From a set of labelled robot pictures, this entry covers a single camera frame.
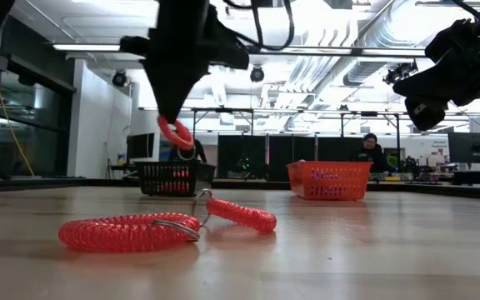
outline ceiling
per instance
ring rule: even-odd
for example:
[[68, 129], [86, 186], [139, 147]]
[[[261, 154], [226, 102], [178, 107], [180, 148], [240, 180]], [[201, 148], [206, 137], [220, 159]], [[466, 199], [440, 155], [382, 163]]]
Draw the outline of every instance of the ceiling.
[[[235, 0], [235, 3], [246, 1]], [[229, 10], [227, 15], [221, 0], [211, 0], [211, 3], [217, 7], [218, 16], [227, 27], [256, 37], [250, 11]], [[431, 36], [450, 26], [454, 20], [468, 18], [468, 14], [457, 7], [418, 6], [417, 0], [353, 0], [352, 7], [352, 10], [332, 9], [323, 0], [293, 1], [297, 30], [292, 45], [423, 47]], [[125, 35], [146, 36], [148, 28], [154, 27], [157, 8], [158, 4], [153, 0], [17, 0], [12, 15], [52, 43], [112, 44], [118, 43]], [[284, 9], [264, 8], [260, 15], [265, 43], [283, 43], [288, 36]], [[105, 78], [117, 69], [127, 69], [134, 82], [148, 84], [138, 63], [139, 57], [96, 52], [69, 52], [67, 55], [87, 59], [88, 66], [100, 71], [96, 73], [104, 74]], [[345, 104], [356, 110], [405, 110], [402, 99], [382, 78], [389, 66], [408, 59], [281, 55], [252, 55], [250, 59], [251, 66], [247, 71], [211, 67], [211, 75], [196, 84], [185, 104], [209, 107], [225, 103], [235, 108], [316, 110], [333, 110]], [[253, 65], [262, 66], [265, 72], [262, 82], [250, 81]], [[418, 60], [422, 70], [431, 65], [424, 59]], [[223, 121], [219, 121], [219, 117], [216, 114], [211, 118], [214, 122]], [[265, 119], [258, 124], [260, 128], [290, 128], [291, 124], [300, 121], [310, 124], [306, 126], [307, 130], [332, 126], [329, 123], [324, 125], [328, 121], [319, 116], [304, 121], [298, 120], [298, 116], [270, 114]]]

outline security camera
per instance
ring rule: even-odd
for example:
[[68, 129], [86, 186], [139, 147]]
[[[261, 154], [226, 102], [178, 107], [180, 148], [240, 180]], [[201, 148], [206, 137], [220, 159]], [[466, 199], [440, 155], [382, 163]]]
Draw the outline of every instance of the security camera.
[[117, 70], [116, 74], [112, 77], [112, 84], [114, 87], [125, 88], [131, 81], [127, 77], [125, 70]]
[[260, 83], [262, 80], [264, 80], [263, 67], [261, 66], [253, 67], [250, 78], [253, 83]]

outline metal key ring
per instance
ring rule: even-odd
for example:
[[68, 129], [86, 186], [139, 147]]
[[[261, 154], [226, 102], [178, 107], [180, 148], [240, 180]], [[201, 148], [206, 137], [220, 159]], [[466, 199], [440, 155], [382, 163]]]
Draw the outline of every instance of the metal key ring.
[[181, 148], [180, 147], [177, 147], [177, 155], [179, 156], [179, 158], [181, 158], [181, 160], [187, 162], [187, 161], [191, 161], [193, 160], [193, 158], [196, 157], [196, 147], [192, 147], [192, 156], [190, 158], [187, 158], [187, 157], [183, 157], [183, 155], [181, 154]]
[[154, 220], [151, 222], [152, 225], [163, 225], [163, 226], [168, 226], [171, 228], [175, 228], [179, 231], [182, 231], [190, 236], [192, 236], [193, 240], [191, 242], [197, 242], [199, 241], [199, 233], [191, 228], [188, 228], [184, 225], [181, 225], [177, 222], [171, 222], [171, 221], [165, 221], [165, 220]]
[[[196, 206], [198, 205], [198, 201], [199, 201], [199, 198], [204, 195], [204, 194], [208, 194], [208, 196], [210, 198], [213, 197], [213, 192], [211, 190], [209, 190], [208, 188], [204, 188], [202, 189], [201, 191], [199, 191], [197, 194], [196, 194], [196, 197], [194, 197], [193, 199], [193, 203], [192, 203], [192, 217], [196, 217]], [[208, 213], [208, 215], [205, 217], [205, 219], [203, 220], [203, 222], [201, 222], [199, 224], [199, 226], [205, 226], [205, 224], [208, 222], [208, 219], [210, 218], [211, 214], [210, 212]]]

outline black partition panel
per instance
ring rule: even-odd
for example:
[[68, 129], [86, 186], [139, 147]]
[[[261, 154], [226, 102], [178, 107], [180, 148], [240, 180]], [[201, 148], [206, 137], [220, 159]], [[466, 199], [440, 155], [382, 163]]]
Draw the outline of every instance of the black partition panel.
[[230, 178], [238, 173], [238, 163], [247, 158], [251, 178], [265, 178], [266, 137], [251, 135], [220, 135], [217, 138], [217, 175]]
[[293, 161], [316, 159], [315, 137], [293, 137]]
[[269, 138], [268, 181], [287, 182], [287, 165], [293, 163], [293, 137], [275, 136]]
[[321, 162], [349, 162], [361, 148], [360, 137], [318, 137], [317, 160]]

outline basket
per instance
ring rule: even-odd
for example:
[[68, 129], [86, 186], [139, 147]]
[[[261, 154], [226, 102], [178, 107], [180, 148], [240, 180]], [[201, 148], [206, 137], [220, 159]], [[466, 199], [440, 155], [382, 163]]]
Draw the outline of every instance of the basket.
[[361, 200], [371, 162], [295, 162], [287, 165], [292, 192], [309, 200]]
[[216, 167], [198, 161], [135, 162], [143, 194], [149, 196], [191, 197], [210, 188]]

